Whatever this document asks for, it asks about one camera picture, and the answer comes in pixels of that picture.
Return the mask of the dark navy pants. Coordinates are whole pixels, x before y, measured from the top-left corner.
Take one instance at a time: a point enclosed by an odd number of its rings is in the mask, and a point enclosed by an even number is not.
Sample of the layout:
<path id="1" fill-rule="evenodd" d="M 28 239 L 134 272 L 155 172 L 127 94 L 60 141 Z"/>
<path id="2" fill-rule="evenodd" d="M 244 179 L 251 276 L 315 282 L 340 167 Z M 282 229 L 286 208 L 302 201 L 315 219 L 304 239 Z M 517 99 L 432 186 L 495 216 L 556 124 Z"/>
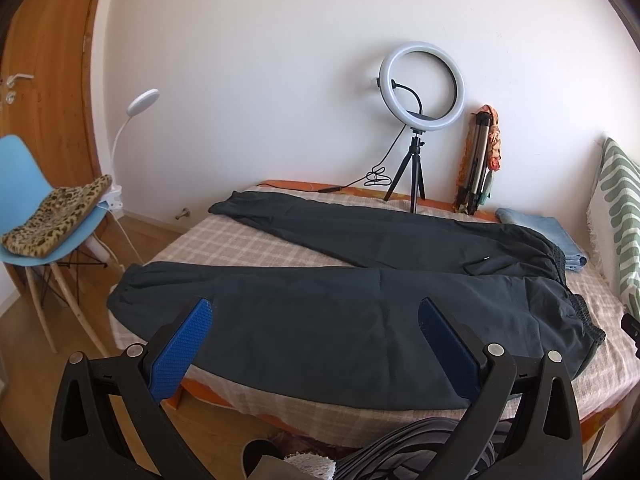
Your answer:
<path id="1" fill-rule="evenodd" d="M 124 274 L 107 307 L 141 338 L 192 299 L 213 305 L 195 364 L 230 382 L 351 408 L 463 408 L 420 331 L 423 299 L 516 356 L 560 352 L 570 376 L 605 338 L 568 288 L 559 248 L 520 226 L 268 192 L 235 193 L 210 211 L 335 259 L 318 268 L 153 262 Z"/>

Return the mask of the beige plaid bed blanket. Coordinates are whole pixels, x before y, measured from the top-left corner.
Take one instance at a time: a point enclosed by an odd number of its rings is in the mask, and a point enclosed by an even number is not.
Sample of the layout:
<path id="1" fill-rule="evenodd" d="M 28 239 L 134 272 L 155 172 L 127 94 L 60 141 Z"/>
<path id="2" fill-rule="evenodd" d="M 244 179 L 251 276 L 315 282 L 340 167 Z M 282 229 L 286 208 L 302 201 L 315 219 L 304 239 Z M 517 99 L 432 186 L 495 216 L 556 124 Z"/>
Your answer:
<path id="1" fill-rule="evenodd" d="M 203 266 L 332 266 L 334 259 L 225 216 L 209 216 L 163 249 L 157 260 Z M 590 422 L 639 382 L 634 342 L 620 327 L 625 308 L 594 266 L 567 273 L 568 287 L 586 300 L 605 341 L 573 382 L 579 417 Z M 203 402 L 255 416 L 294 434 L 336 446 L 366 445 L 426 411 L 375 411 L 299 400 L 260 391 L 190 367 L 184 390 Z"/>

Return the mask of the folded light blue jeans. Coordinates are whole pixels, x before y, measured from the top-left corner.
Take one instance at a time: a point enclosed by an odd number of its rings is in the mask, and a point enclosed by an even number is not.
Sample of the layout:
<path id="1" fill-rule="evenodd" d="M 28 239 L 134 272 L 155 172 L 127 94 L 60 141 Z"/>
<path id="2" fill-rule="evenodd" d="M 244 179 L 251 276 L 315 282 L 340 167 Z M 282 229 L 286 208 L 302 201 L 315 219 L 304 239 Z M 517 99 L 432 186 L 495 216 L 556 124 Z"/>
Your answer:
<path id="1" fill-rule="evenodd" d="M 567 271 L 580 272 L 587 265 L 588 257 L 586 253 L 555 218 L 536 216 L 536 214 L 523 214 L 509 208 L 498 208 L 496 217 L 501 223 L 522 226 L 548 238 L 550 242 L 562 250 Z"/>

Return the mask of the green white patterned pillow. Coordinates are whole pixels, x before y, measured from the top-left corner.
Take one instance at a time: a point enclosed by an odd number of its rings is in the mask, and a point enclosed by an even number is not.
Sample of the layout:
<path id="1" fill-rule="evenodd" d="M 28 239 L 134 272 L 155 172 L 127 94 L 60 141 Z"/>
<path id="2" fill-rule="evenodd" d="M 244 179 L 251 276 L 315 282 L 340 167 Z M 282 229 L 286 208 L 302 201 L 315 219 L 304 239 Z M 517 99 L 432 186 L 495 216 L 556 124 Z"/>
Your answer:
<path id="1" fill-rule="evenodd" d="M 607 138 L 587 209 L 592 258 L 634 318 L 639 316 L 639 208 L 639 165 Z"/>

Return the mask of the striped dark garment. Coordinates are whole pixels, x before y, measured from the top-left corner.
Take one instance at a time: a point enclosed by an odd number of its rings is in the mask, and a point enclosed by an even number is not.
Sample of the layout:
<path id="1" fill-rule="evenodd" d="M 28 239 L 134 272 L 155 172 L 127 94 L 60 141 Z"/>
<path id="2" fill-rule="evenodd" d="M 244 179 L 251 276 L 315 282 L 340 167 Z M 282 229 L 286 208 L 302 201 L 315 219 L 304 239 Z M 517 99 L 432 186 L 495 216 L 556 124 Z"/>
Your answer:
<path id="1" fill-rule="evenodd" d="M 334 479 L 416 479 L 458 423 L 453 418 L 429 417 L 394 430 L 339 460 Z"/>

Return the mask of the folded silver tripod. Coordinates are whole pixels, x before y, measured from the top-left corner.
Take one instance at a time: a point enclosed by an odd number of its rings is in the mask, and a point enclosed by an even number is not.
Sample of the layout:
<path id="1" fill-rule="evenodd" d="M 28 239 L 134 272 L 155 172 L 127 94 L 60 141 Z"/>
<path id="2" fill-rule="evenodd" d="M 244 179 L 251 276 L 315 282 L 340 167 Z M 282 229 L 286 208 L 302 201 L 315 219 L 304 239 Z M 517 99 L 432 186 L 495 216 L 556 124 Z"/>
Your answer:
<path id="1" fill-rule="evenodd" d="M 474 113 L 470 119 L 468 138 L 459 172 L 458 192 L 454 209 L 460 214 L 472 216 L 480 206 L 487 174 L 489 130 L 494 118 L 487 106 Z"/>

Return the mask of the white lace cloth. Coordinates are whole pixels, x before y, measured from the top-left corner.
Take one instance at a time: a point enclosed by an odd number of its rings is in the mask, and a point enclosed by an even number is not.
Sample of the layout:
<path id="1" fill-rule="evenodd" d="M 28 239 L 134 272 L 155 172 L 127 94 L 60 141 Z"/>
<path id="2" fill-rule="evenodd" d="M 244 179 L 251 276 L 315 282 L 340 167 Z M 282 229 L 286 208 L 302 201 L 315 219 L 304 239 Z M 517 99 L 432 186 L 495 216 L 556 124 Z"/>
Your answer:
<path id="1" fill-rule="evenodd" d="M 335 476 L 336 463 L 334 460 L 318 454 L 296 453 L 286 456 L 284 461 L 316 479 L 333 480 Z"/>

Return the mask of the leopard print cushion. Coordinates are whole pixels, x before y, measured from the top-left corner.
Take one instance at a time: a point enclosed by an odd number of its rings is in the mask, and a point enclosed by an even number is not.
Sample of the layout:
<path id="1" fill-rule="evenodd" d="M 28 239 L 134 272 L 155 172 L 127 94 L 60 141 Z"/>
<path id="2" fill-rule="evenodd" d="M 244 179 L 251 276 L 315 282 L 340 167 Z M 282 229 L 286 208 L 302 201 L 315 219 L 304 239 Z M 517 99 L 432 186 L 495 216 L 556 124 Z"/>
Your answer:
<path id="1" fill-rule="evenodd" d="M 22 257 L 47 257 L 96 209 L 112 181 L 104 174 L 90 184 L 54 188 L 23 224 L 2 235 L 3 247 Z"/>

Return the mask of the metal door stopper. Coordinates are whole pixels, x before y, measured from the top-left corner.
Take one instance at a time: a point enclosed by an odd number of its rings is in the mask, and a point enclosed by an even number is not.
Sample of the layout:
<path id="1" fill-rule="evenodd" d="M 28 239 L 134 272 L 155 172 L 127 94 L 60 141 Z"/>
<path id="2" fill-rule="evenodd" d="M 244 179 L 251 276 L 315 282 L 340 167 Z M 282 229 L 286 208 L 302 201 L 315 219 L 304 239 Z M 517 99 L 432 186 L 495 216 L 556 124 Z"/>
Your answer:
<path id="1" fill-rule="evenodd" d="M 176 220 L 180 220 L 182 218 L 189 218 L 191 215 L 191 211 L 189 208 L 182 208 L 178 214 L 175 215 Z"/>

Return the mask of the black mini tripod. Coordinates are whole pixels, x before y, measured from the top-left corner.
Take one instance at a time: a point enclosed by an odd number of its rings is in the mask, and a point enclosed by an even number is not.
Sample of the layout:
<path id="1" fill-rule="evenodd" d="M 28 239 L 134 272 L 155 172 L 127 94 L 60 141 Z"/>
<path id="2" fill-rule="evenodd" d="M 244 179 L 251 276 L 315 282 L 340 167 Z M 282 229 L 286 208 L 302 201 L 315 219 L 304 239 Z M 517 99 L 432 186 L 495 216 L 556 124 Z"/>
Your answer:
<path id="1" fill-rule="evenodd" d="M 388 187 L 384 200 L 388 202 L 394 194 L 400 178 L 404 175 L 408 166 L 411 166 L 411 185 L 410 185 L 410 214 L 416 213 L 416 207 L 418 206 L 418 200 L 424 200 L 425 188 L 422 171 L 422 159 L 421 148 L 424 145 L 422 141 L 422 131 L 413 129 L 413 136 L 408 148 L 408 153 L 402 160 L 396 174 L 394 175 L 390 186 Z"/>

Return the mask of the light blue chair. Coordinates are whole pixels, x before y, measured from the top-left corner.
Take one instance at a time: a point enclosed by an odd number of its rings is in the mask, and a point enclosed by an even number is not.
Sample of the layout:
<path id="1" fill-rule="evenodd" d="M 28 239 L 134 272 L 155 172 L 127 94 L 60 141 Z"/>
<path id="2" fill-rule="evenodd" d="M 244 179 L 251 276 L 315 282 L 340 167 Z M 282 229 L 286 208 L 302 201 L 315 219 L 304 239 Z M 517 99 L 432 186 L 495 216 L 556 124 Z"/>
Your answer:
<path id="1" fill-rule="evenodd" d="M 26 144 L 18 136 L 9 134 L 1 139 L 1 238 L 3 234 L 23 224 L 38 208 L 43 199 L 54 189 L 43 175 L 34 156 Z M 54 344 L 49 326 L 44 317 L 41 299 L 46 296 L 37 289 L 36 269 L 40 266 L 44 271 L 42 278 L 54 278 L 62 292 L 66 304 L 78 319 L 91 341 L 96 345 L 102 356 L 108 352 L 103 342 L 85 318 L 79 307 L 77 296 L 67 286 L 62 266 L 78 266 L 72 259 L 82 245 L 85 245 L 93 257 L 100 263 L 122 273 L 124 268 L 119 263 L 111 249 L 108 249 L 96 236 L 96 228 L 110 210 L 111 198 L 119 192 L 119 188 L 111 186 L 101 197 L 96 209 L 85 218 L 78 228 L 70 234 L 64 242 L 47 257 L 22 257 L 11 254 L 3 247 L 1 241 L 1 261 L 11 266 L 23 269 L 26 275 L 28 289 L 32 295 L 40 324 L 49 344 Z"/>

